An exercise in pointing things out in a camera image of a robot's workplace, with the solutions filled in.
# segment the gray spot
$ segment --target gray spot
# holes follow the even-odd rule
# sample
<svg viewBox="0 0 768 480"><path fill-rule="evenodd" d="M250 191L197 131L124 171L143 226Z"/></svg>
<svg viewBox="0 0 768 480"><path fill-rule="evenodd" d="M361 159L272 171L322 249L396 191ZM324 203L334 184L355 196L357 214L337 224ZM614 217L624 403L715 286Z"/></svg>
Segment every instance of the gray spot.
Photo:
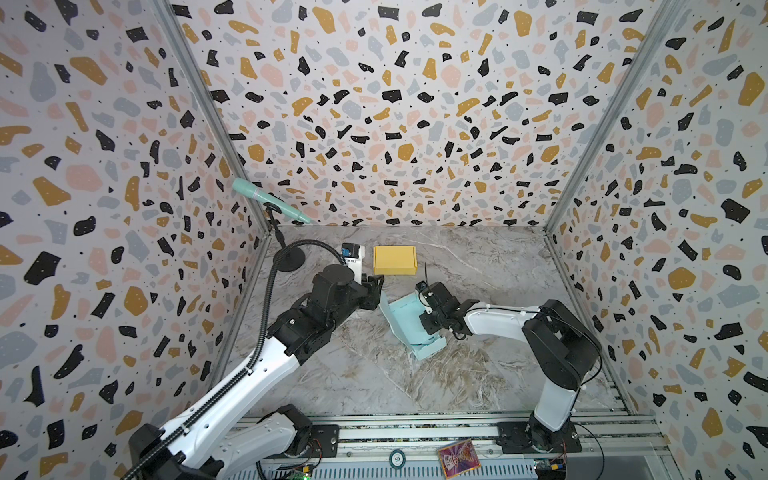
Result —
<svg viewBox="0 0 768 480"><path fill-rule="evenodd" d="M163 164L169 168L179 168L182 165L179 151L175 148L166 148L163 150Z"/></svg>
<svg viewBox="0 0 768 480"><path fill-rule="evenodd" d="M16 157L0 157L0 172L4 174L11 173L11 165L17 164L18 158Z"/></svg>
<svg viewBox="0 0 768 480"><path fill-rule="evenodd" d="M688 200L692 192L693 191L690 189L690 180L686 178L677 179L672 184L672 201L680 205L685 200Z"/></svg>
<svg viewBox="0 0 768 480"><path fill-rule="evenodd" d="M10 298L14 293L16 293L16 279L10 275L0 274L0 300Z"/></svg>
<svg viewBox="0 0 768 480"><path fill-rule="evenodd" d="M406 90L406 91L408 92L408 95L413 95L413 94L415 94L415 93L416 93L417 91L419 91L419 90L421 90L421 88L419 87L419 83L418 83L418 82L416 81L416 79L414 78L414 79L411 81L411 86L410 86L410 87L408 87L408 90Z"/></svg>
<svg viewBox="0 0 768 480"><path fill-rule="evenodd" d="M375 37L368 37L368 49L372 51L380 61L384 61L384 55L382 55L382 43L376 40Z"/></svg>
<svg viewBox="0 0 768 480"><path fill-rule="evenodd" d="M44 220L45 226L51 232L51 242L57 245L64 245L67 243L67 230L66 223L57 222L55 220Z"/></svg>
<svg viewBox="0 0 768 480"><path fill-rule="evenodd" d="M362 108L355 102L347 100L344 102L344 105L341 106L341 111L349 115L349 117L353 120L359 120L362 113Z"/></svg>
<svg viewBox="0 0 768 480"><path fill-rule="evenodd" d="M85 43L83 43L83 39L80 38L80 35L78 35L74 30L67 27L66 30L64 30L64 41L66 41L68 44L72 45L72 48L75 50L82 50L85 46Z"/></svg>
<svg viewBox="0 0 768 480"><path fill-rule="evenodd" d="M304 50L306 51L306 54L312 58L312 61L320 61L323 56L314 48L310 48L309 45L304 46Z"/></svg>
<svg viewBox="0 0 768 480"><path fill-rule="evenodd" d="M709 297L708 299L704 300L703 302L699 302L699 304L696 306L696 308L700 312L709 312L710 310L712 310L712 303L713 303L712 297Z"/></svg>
<svg viewBox="0 0 768 480"><path fill-rule="evenodd" d="M515 65L517 65L518 68L526 69L531 66L531 61L528 60L528 54L525 53L525 50L515 50L512 52L511 56L515 60Z"/></svg>
<svg viewBox="0 0 768 480"><path fill-rule="evenodd" d="M704 105L701 112L699 112L699 125L709 125L711 117L712 112L710 112L710 106Z"/></svg>
<svg viewBox="0 0 768 480"><path fill-rule="evenodd" d="M11 399L11 403L16 401L18 394L22 390L22 386L24 386L24 379L17 377L13 380L13 383L7 389L5 389L5 396Z"/></svg>
<svg viewBox="0 0 768 480"><path fill-rule="evenodd" d="M125 241L128 242L128 253L132 255L139 262L143 262L149 255L149 248L144 244L144 241L138 236L138 233L131 230L125 234Z"/></svg>
<svg viewBox="0 0 768 480"><path fill-rule="evenodd" d="M101 463L91 463L91 467L88 469L88 480L105 480L107 478L107 467Z"/></svg>
<svg viewBox="0 0 768 480"><path fill-rule="evenodd" d="M18 459L22 462L27 462L37 456L38 454L38 444L35 443L33 446L29 447L28 449L24 450L22 453L18 454Z"/></svg>
<svg viewBox="0 0 768 480"><path fill-rule="evenodd" d="M507 114L507 117L510 120L518 121L518 120L520 120L520 117L523 115L523 111L525 111L523 106L515 101L515 102L510 103L507 106L507 108L504 110L504 113Z"/></svg>
<svg viewBox="0 0 768 480"><path fill-rule="evenodd" d="M419 41L425 47L429 47L429 46L435 44L435 42L433 42L432 39L430 37L426 36L426 35L422 35L421 37L419 37Z"/></svg>
<svg viewBox="0 0 768 480"><path fill-rule="evenodd" d="M147 70L144 67L139 67L139 75L141 76L141 80L143 80L145 84L154 85L155 87L161 90L163 89L160 83L154 79L154 72L152 70Z"/></svg>
<svg viewBox="0 0 768 480"><path fill-rule="evenodd" d="M112 180L118 181L118 165L112 160L107 160L107 163L104 165L104 172L106 172Z"/></svg>
<svg viewBox="0 0 768 480"><path fill-rule="evenodd" d="M23 190L19 190L18 192L13 194L13 196L11 197L11 200L13 200L14 202L16 202L19 205L26 205L26 204L28 204L29 202L32 201L32 199L29 197L29 195L27 195L27 192L25 192Z"/></svg>
<svg viewBox="0 0 768 480"><path fill-rule="evenodd" d="M29 84L29 94L35 101L48 101L56 95L56 84L48 76L48 69L39 61L32 65L32 81Z"/></svg>
<svg viewBox="0 0 768 480"><path fill-rule="evenodd" d="M125 410L125 404L123 403L118 403L117 405L113 405L109 411L109 419L114 420L114 419L120 418L120 416L123 415L124 410Z"/></svg>
<svg viewBox="0 0 768 480"><path fill-rule="evenodd" d="M736 61L736 54L728 55L727 57L716 58L710 60L701 67L701 70L707 75L719 75L728 68L728 65Z"/></svg>
<svg viewBox="0 0 768 480"><path fill-rule="evenodd" d="M184 368L180 367L179 365L174 365L165 371L165 377L168 379L173 379L176 375L183 371Z"/></svg>
<svg viewBox="0 0 768 480"><path fill-rule="evenodd" d="M331 47L328 50L326 50L326 53L329 57L333 59L333 61L340 67L346 67L349 65L349 60L347 59L346 55L341 51L339 47Z"/></svg>
<svg viewBox="0 0 768 480"><path fill-rule="evenodd" d="M125 113L129 117L135 117L141 113L141 108L125 97L118 97L112 104L112 107L117 111Z"/></svg>
<svg viewBox="0 0 768 480"><path fill-rule="evenodd" d="M32 420L27 424L27 433L32 438L36 439L40 435L40 430L43 426L43 415L35 415Z"/></svg>
<svg viewBox="0 0 768 480"><path fill-rule="evenodd" d="M717 133L715 134L715 141L721 147L727 147L730 145L730 139L733 136L733 122L725 118L721 118L717 121Z"/></svg>
<svg viewBox="0 0 768 480"><path fill-rule="evenodd" d="M504 54L501 51L496 50L495 47L493 48L493 50L491 50L491 53L493 54L493 61L497 65L502 63L504 60L506 60L506 57L504 56Z"/></svg>
<svg viewBox="0 0 768 480"><path fill-rule="evenodd" d="M700 376L697 374L691 372L689 369L685 368L684 366L680 365L679 363L675 366L675 369L677 370L677 373L680 375L680 378L683 379L685 383L688 385L703 385L704 381L701 379Z"/></svg>
<svg viewBox="0 0 768 480"><path fill-rule="evenodd" d="M170 407L165 407L161 411L154 414L152 417L152 425L163 425L165 423L165 420L168 418L168 413L170 412Z"/></svg>
<svg viewBox="0 0 768 480"><path fill-rule="evenodd" d="M735 285L730 284L728 288L717 294L720 298L720 302L726 308L734 308L735 306L742 305L744 303L757 300L760 297L760 292L754 285Z"/></svg>
<svg viewBox="0 0 768 480"><path fill-rule="evenodd" d="M729 194L736 190L736 185L737 183L735 180L720 180L715 184L715 187L717 188L717 193Z"/></svg>
<svg viewBox="0 0 768 480"><path fill-rule="evenodd" d="M565 63L566 53L568 53L568 46L564 41L558 40L558 44L554 46L554 54L560 59L560 65Z"/></svg>
<svg viewBox="0 0 768 480"><path fill-rule="evenodd" d="M80 377L79 380L75 380L74 382L67 385L67 388L73 389L74 387L78 386L98 385L101 383L101 375L103 373L104 369L90 369L85 373L85 375Z"/></svg>
<svg viewBox="0 0 768 480"><path fill-rule="evenodd" d="M694 456L696 454L697 445L698 442L696 441L694 431L686 425L683 429L683 447L685 448L685 451L688 452L688 455Z"/></svg>
<svg viewBox="0 0 768 480"><path fill-rule="evenodd" d="M275 23L288 23L293 18L293 2L285 0L283 4L272 12L272 21Z"/></svg>
<svg viewBox="0 0 768 480"><path fill-rule="evenodd" d="M739 433L744 428L744 424L736 420L733 417L733 415L728 415L728 418L725 419L725 424L728 427L728 429L733 433Z"/></svg>
<svg viewBox="0 0 768 480"><path fill-rule="evenodd" d="M472 19L472 24L478 27L485 26L493 21L494 14L498 10L497 4L491 4L485 10L475 15Z"/></svg>
<svg viewBox="0 0 768 480"><path fill-rule="evenodd" d="M440 137L442 136L442 125L443 123L441 121L436 121L435 124L429 128L429 141L440 140Z"/></svg>
<svg viewBox="0 0 768 480"><path fill-rule="evenodd" d="M119 205L120 201L117 198L107 197L106 195L98 199L98 202L96 202L97 207L108 208L110 210L114 210Z"/></svg>

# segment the pink spot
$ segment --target pink spot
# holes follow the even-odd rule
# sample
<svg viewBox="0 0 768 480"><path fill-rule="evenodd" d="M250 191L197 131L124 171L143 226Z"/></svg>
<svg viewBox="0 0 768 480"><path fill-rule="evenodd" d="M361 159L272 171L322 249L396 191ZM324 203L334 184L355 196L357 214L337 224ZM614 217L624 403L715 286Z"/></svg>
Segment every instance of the pink spot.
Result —
<svg viewBox="0 0 768 480"><path fill-rule="evenodd" d="M58 107L58 104L50 104L48 106L48 116L50 118L53 118L54 120L58 120L59 118L63 118L64 114L61 113L61 109Z"/></svg>
<svg viewBox="0 0 768 480"><path fill-rule="evenodd" d="M96 341L96 355L107 363L113 363L118 359L118 354L114 349L114 330L111 326L101 329L101 333L99 333L98 340Z"/></svg>
<svg viewBox="0 0 768 480"><path fill-rule="evenodd" d="M646 123L649 127L656 127L662 118L664 118L664 106L660 102L648 105Z"/></svg>
<svg viewBox="0 0 768 480"><path fill-rule="evenodd" d="M75 190L96 192L102 186L101 178L90 165L70 165L67 167L66 178L67 185Z"/></svg>
<svg viewBox="0 0 768 480"><path fill-rule="evenodd" d="M199 8L197 14L203 19L205 26L210 27L210 13L206 12L204 8Z"/></svg>
<svg viewBox="0 0 768 480"><path fill-rule="evenodd" d="M719 249L717 253L715 253L715 258L718 260L742 260L744 254L744 250L732 243L728 243L725 247Z"/></svg>
<svg viewBox="0 0 768 480"><path fill-rule="evenodd" d="M19 314L27 308L29 302L32 301L34 295L24 295L22 298L16 300L10 307L5 309L5 312L0 314L0 325L11 326L16 321Z"/></svg>
<svg viewBox="0 0 768 480"><path fill-rule="evenodd" d="M462 13L459 11L458 5L453 5L453 24L459 28L464 26L464 21L462 20Z"/></svg>
<svg viewBox="0 0 768 480"><path fill-rule="evenodd" d="M104 254L104 249L93 248L91 250L91 255L88 257L88 266L100 275L107 274L107 256Z"/></svg>
<svg viewBox="0 0 768 480"><path fill-rule="evenodd" d="M82 328L78 327L74 329L74 334L80 339L80 340L90 340L94 337L94 330L88 329L88 328Z"/></svg>
<svg viewBox="0 0 768 480"><path fill-rule="evenodd" d="M650 243L643 248L643 250L648 253L669 253L672 251L669 243L658 238L651 240Z"/></svg>
<svg viewBox="0 0 768 480"><path fill-rule="evenodd" d="M763 325L763 312L765 310L761 308L753 310L752 313L746 316L746 324L753 330L759 329Z"/></svg>
<svg viewBox="0 0 768 480"><path fill-rule="evenodd" d="M741 127L741 133L744 134L744 137L748 137L748 138L754 137L755 135L760 133L760 126L755 122L751 121L750 123Z"/></svg>
<svg viewBox="0 0 768 480"><path fill-rule="evenodd" d="M339 23L346 33L349 33L349 19L346 17L346 12L341 12L339 15Z"/></svg>
<svg viewBox="0 0 768 480"><path fill-rule="evenodd" d="M66 345L59 346L55 349L53 349L48 355L45 356L45 361L50 363L56 360L56 357L61 355L61 352L64 352L67 349Z"/></svg>
<svg viewBox="0 0 768 480"><path fill-rule="evenodd" d="M26 108L22 107L21 105L17 105L10 100L5 100L3 97L0 97L0 109L13 117L29 116L29 112L27 112Z"/></svg>
<svg viewBox="0 0 768 480"><path fill-rule="evenodd" d="M457 67L449 65L442 69L440 78L442 78L445 84L450 88L456 88L458 87L459 80L462 78L462 72Z"/></svg>

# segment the patterned wall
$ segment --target patterned wall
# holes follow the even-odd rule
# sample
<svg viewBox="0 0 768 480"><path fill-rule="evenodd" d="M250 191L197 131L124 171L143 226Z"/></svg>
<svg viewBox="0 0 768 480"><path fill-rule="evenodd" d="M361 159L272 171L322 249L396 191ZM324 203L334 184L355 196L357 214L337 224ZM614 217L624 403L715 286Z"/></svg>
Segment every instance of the patterned wall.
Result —
<svg viewBox="0 0 768 480"><path fill-rule="evenodd" d="M255 227L146 2L0 39L0 478L113 478L205 393Z"/></svg>
<svg viewBox="0 0 768 480"><path fill-rule="evenodd" d="M547 220L651 0L175 0L250 179L323 224Z"/></svg>
<svg viewBox="0 0 768 480"><path fill-rule="evenodd" d="M688 478L768 478L768 4L677 19L554 239Z"/></svg>

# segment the metal corner post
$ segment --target metal corner post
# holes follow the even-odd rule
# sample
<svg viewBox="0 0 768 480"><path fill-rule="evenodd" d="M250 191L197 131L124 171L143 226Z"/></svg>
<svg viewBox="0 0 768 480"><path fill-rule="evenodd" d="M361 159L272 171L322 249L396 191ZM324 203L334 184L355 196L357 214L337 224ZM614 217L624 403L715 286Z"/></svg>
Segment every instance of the metal corner post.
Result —
<svg viewBox="0 0 768 480"><path fill-rule="evenodd" d="M688 0L662 0L659 11L656 13L653 20L650 21L650 26L648 27L645 39L640 43L637 54L634 56L630 67L627 69L627 74L624 76L624 80L616 90L611 103L605 110L605 114L598 122L597 130L592 136L592 139L589 140L587 147L584 149L584 153L581 155L581 159L578 161L576 168L568 178L565 188L563 188L560 200L554 206L552 214L547 220L547 235L554 232L554 229L558 223L560 223L561 218L565 215L565 212L568 211L571 201L576 196L576 193L584 180L584 176L594 164L594 160L600 154L602 145L610 134L613 125L627 106L634 89L640 84L645 72L653 62L654 54L664 40L664 36L672 29L672 24L677 18L677 15L687 3Z"/></svg>

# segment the gray marble surface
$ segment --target gray marble surface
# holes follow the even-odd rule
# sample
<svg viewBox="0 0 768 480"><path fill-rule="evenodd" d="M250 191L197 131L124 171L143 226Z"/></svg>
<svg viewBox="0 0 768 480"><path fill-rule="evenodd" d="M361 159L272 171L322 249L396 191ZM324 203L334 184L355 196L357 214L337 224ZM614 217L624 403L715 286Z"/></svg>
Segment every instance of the gray marble surface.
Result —
<svg viewBox="0 0 768 480"><path fill-rule="evenodd" d="M343 241L366 245L363 272L372 274L373 247L413 245L416 276L388 276L384 290L394 301L424 279L442 281L462 301L468 298L507 306L537 306L556 299L572 308L543 231L527 227L292 227L288 243L317 239L340 248ZM247 312L237 334L228 369L256 345L273 240ZM312 277L333 256L319 247L303 247L304 265L278 273L270 322L309 292ZM414 412L530 411L538 401L544 374L530 348L513 339L470 336L458 341L444 333L448 345L432 358L416 361L395 338L380 310L351 315L328 345L270 390L250 414L261 416L293 403L307 415L365 415ZM603 373L585 386L578 409L620 409L615 389Z"/></svg>

